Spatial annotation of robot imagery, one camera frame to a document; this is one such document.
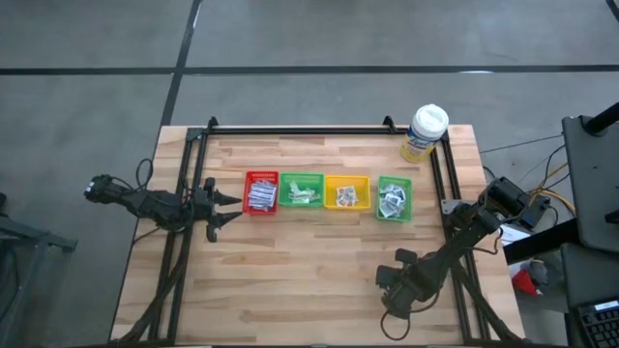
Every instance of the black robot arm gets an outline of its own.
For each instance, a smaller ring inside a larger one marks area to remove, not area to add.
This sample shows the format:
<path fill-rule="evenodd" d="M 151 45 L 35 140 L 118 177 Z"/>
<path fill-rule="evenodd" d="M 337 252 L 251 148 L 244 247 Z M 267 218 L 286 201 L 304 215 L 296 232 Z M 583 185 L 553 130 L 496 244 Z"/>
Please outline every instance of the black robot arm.
<path fill-rule="evenodd" d="M 435 252 L 418 258 L 413 251 L 399 249 L 396 260 L 402 262 L 400 269 L 378 266 L 376 284 L 385 290 L 381 301 L 387 308 L 387 313 L 397 318 L 408 319 L 412 312 L 411 305 L 415 302 L 425 302 L 437 296 L 443 286 L 447 272 L 458 264 L 467 250 L 472 249 L 483 237 L 496 231 L 503 222 L 519 218 L 527 208 L 531 197 L 506 178 L 494 180 L 482 192 L 474 204 L 460 202 L 448 216 L 449 227 L 453 228 L 455 236 Z M 466 276 L 466 272 L 457 269 L 455 275 Z M 467 287 L 469 292 L 476 291 Z M 485 301 L 481 294 L 475 294 L 474 299 Z M 485 310 L 491 310 L 489 305 L 481 305 Z M 488 317 L 495 318 L 491 312 Z M 505 325 L 500 320 L 493 328 L 503 331 Z M 500 334 L 505 339 L 516 339 L 513 334 Z"/>
<path fill-rule="evenodd" d="M 241 199 L 227 196 L 215 189 L 215 179 L 207 178 L 204 187 L 192 190 L 188 199 L 166 190 L 128 188 L 114 183 L 107 175 L 94 177 L 84 191 L 86 199 L 95 203 L 116 203 L 124 206 L 138 218 L 149 218 L 158 227 L 172 232 L 182 231 L 188 223 L 207 220 L 206 236 L 209 242 L 217 241 L 216 229 L 221 228 L 241 212 L 216 213 L 216 205 L 229 205 Z"/>

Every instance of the red object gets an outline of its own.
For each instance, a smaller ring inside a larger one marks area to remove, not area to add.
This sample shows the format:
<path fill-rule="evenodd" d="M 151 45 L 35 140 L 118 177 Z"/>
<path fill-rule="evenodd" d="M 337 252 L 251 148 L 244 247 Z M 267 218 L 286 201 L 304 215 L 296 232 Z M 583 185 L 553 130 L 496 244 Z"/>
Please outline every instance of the red object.
<path fill-rule="evenodd" d="M 275 184 L 275 186 L 280 189 L 280 174 L 276 171 L 249 171 L 245 175 L 245 192 L 243 193 L 243 213 L 249 215 L 274 215 L 278 210 L 278 194 L 279 192 L 275 192 L 275 202 L 273 203 L 273 207 L 269 209 L 269 211 L 265 212 L 259 209 L 254 209 L 249 206 L 250 198 L 248 194 L 251 191 L 251 184 L 258 181 L 266 181 L 271 184 Z"/>
<path fill-rule="evenodd" d="M 527 270 L 520 270 L 520 272 L 516 273 L 516 275 L 512 278 L 512 284 L 516 289 L 525 294 L 538 296 L 535 284 L 533 284 L 533 279 Z"/>

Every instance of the gray concrete floor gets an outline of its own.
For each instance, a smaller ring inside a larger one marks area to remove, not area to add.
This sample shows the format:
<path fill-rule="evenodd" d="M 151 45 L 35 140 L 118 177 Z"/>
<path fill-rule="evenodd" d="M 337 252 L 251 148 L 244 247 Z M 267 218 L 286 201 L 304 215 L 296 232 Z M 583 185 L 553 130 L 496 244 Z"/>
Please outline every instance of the gray concrete floor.
<path fill-rule="evenodd" d="M 0 1 L 0 68 L 172 67 L 191 0 Z M 603 0 L 215 0 L 200 9 L 188 66 L 619 63 Z M 23 345 L 104 342 L 135 219 L 87 203 L 96 174 L 132 178 L 152 156 L 170 76 L 0 76 L 0 191 L 15 219 L 78 238 L 49 252 Z M 473 124 L 481 150 L 560 133 L 565 116 L 617 102 L 619 73 L 185 76 L 173 125 L 406 123 L 435 102 Z M 522 176 L 560 139 L 482 155 Z M 557 163 L 565 157 L 556 159 Z M 571 198 L 568 182 L 557 191 Z M 561 219 L 567 212 L 557 203 Z M 562 316 L 519 301 L 527 336 L 565 342 Z"/>

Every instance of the black metal frame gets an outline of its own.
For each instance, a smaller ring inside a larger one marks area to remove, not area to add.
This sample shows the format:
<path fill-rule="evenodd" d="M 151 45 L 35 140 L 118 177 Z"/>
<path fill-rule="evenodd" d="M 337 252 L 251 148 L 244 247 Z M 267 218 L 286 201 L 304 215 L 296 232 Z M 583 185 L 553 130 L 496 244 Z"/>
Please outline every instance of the black metal frame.
<path fill-rule="evenodd" d="M 43 231 L 16 222 L 6 216 L 0 216 L 0 235 L 4 235 L 4 238 L 1 239 L 3 243 L 15 243 L 25 247 L 34 247 L 25 276 L 19 284 L 15 285 L 18 286 L 15 297 L 9 304 L 6 317 L 0 323 L 2 327 L 0 347 L 14 347 L 15 336 L 18 332 L 18 327 L 22 324 L 21 321 L 26 312 L 28 297 L 32 291 L 32 285 L 37 278 L 39 269 L 44 262 L 47 247 L 60 247 L 63 252 L 73 252 L 75 251 L 77 240 L 60 237 L 49 231 Z"/>
<path fill-rule="evenodd" d="M 209 121 L 209 125 L 207 128 L 190 128 L 187 130 L 185 147 L 183 150 L 183 156 L 181 160 L 181 167 L 179 170 L 179 177 L 177 181 L 176 192 L 181 194 L 183 192 L 183 181 L 187 177 L 187 172 L 190 164 L 190 155 L 192 152 L 192 144 L 195 140 L 199 140 L 199 148 L 198 148 L 198 156 L 196 160 L 196 166 L 193 176 L 192 187 L 198 188 L 201 180 L 201 172 L 202 167 L 206 158 L 206 146 L 207 139 L 209 135 L 239 135 L 239 134 L 405 134 L 407 128 L 399 128 L 394 125 L 391 117 L 385 117 L 382 126 L 375 127 L 346 127 L 346 126 L 338 126 L 338 127 L 219 127 L 219 124 L 215 118 L 211 118 Z M 454 164 L 454 158 L 452 154 L 452 149 L 450 145 L 449 135 L 444 136 L 441 139 L 441 145 L 443 147 L 443 151 L 445 154 L 446 167 L 448 176 L 450 178 L 450 186 L 452 189 L 452 196 L 454 199 L 460 199 L 460 191 L 459 191 L 459 183 L 457 181 L 457 173 L 456 166 Z M 437 205 L 439 207 L 439 213 L 441 214 L 441 220 L 443 222 L 443 230 L 445 233 L 446 240 L 452 238 L 454 231 L 447 228 L 445 225 L 446 216 L 443 213 L 441 207 L 441 201 L 447 199 L 445 194 L 445 188 L 443 185 L 443 180 L 441 176 L 440 163 L 438 160 L 437 151 L 433 150 L 430 153 L 430 163 L 432 167 L 432 173 L 434 177 L 434 184 L 436 188 L 436 199 Z M 174 249 L 175 239 L 177 237 L 174 234 L 169 234 L 166 239 L 165 248 L 163 251 L 162 257 L 162 267 L 160 271 L 160 278 L 158 281 L 158 292 L 160 294 L 162 292 L 163 285 L 169 280 L 168 274 L 170 270 L 170 263 L 172 258 L 172 249 Z M 183 241 L 181 244 L 181 252 L 179 255 L 179 261 L 189 257 L 190 244 L 192 239 L 192 230 L 190 229 L 188 232 L 183 234 Z M 471 277 L 475 286 L 479 289 L 479 278 L 477 275 L 477 270 L 475 267 L 475 262 L 472 255 L 465 256 L 466 270 L 469 276 Z M 176 286 L 174 289 L 172 306 L 170 309 L 170 320 L 168 325 L 168 330 L 165 336 L 165 339 L 159 338 L 159 326 L 161 324 L 161 312 L 156 316 L 156 318 L 152 321 L 150 326 L 150 331 L 148 333 L 147 341 L 138 341 L 138 342 L 122 342 L 119 346 L 132 346 L 134 343 L 139 343 L 140 345 L 147 346 L 148 344 L 157 344 L 160 345 L 173 345 L 176 339 L 176 332 L 178 328 L 178 320 L 180 309 L 182 305 L 182 296 L 183 296 L 183 285 L 185 281 L 185 271 L 187 268 L 187 264 L 184 265 L 182 269 L 182 275 L 179 277 L 178 282 L 176 282 Z M 482 312 L 476 308 L 476 319 L 480 328 L 480 336 L 481 339 L 473 338 L 471 333 L 471 325 L 468 319 L 468 311 L 466 308 L 466 301 L 464 299 L 464 293 L 462 291 L 462 285 L 458 281 L 458 279 L 453 278 L 454 283 L 454 294 L 456 298 L 457 304 L 457 315 L 460 323 L 460 329 L 463 339 L 464 345 L 476 345 L 480 342 L 486 342 L 487 344 L 500 344 L 504 342 L 497 342 L 490 340 L 489 329 L 487 325 L 487 320 L 482 314 Z M 510 343 L 506 343 L 505 346 L 512 346 Z"/>
<path fill-rule="evenodd" d="M 581 245 L 576 218 L 503 247 L 509 265 L 553 251 L 565 243 Z"/>

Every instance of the plastic bin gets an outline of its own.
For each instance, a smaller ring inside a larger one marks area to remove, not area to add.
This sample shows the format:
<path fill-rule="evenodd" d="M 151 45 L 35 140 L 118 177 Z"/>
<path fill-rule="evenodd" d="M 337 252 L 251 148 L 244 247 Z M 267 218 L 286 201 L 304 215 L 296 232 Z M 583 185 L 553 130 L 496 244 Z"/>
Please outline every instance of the plastic bin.
<path fill-rule="evenodd" d="M 269 211 L 265 212 L 259 209 L 254 209 L 249 206 L 250 199 L 248 198 L 248 194 L 251 191 L 251 184 L 258 181 L 267 181 L 269 183 L 275 184 L 276 187 L 279 188 L 279 175 L 276 171 L 249 171 L 245 175 L 245 191 L 243 192 L 243 213 L 249 215 L 274 215 L 278 210 L 278 200 L 276 199 L 273 203 L 273 207 L 269 209 Z"/>
<path fill-rule="evenodd" d="M 290 183 L 295 182 L 299 189 L 313 189 L 317 194 L 320 194 L 320 199 L 316 199 L 308 204 L 292 203 L 292 199 L 288 197 L 290 191 Z M 281 173 L 280 174 L 280 194 L 278 202 L 283 206 L 292 207 L 320 207 L 324 200 L 324 182 L 325 176 L 318 173 Z"/>
<path fill-rule="evenodd" d="M 357 193 L 357 204 L 352 207 L 339 207 L 336 203 L 336 198 L 338 197 L 336 189 L 349 186 L 355 187 L 355 191 Z M 324 193 L 324 205 L 328 209 L 361 210 L 368 209 L 371 206 L 369 177 L 327 175 L 325 176 Z"/>
<path fill-rule="evenodd" d="M 383 217 L 380 213 L 380 188 L 388 185 L 396 185 L 404 189 L 406 194 L 406 203 L 401 217 Z M 413 182 L 407 178 L 379 176 L 378 188 L 376 190 L 376 217 L 388 221 L 408 222 L 413 217 Z"/>

